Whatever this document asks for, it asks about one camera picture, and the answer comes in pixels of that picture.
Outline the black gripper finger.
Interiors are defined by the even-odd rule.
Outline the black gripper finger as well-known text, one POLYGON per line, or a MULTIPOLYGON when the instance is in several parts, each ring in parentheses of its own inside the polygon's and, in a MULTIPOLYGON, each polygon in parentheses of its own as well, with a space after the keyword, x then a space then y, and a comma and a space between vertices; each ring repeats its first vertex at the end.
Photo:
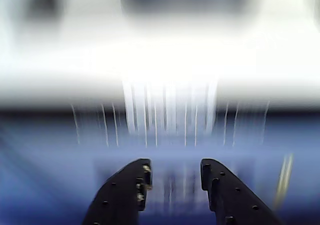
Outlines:
POLYGON ((145 210, 147 193, 152 189, 152 166, 139 158, 117 171, 96 193, 83 225, 138 225, 145 210))
POLYGON ((200 162, 201 188, 217 225, 281 225, 277 215, 231 170, 212 158, 200 162))

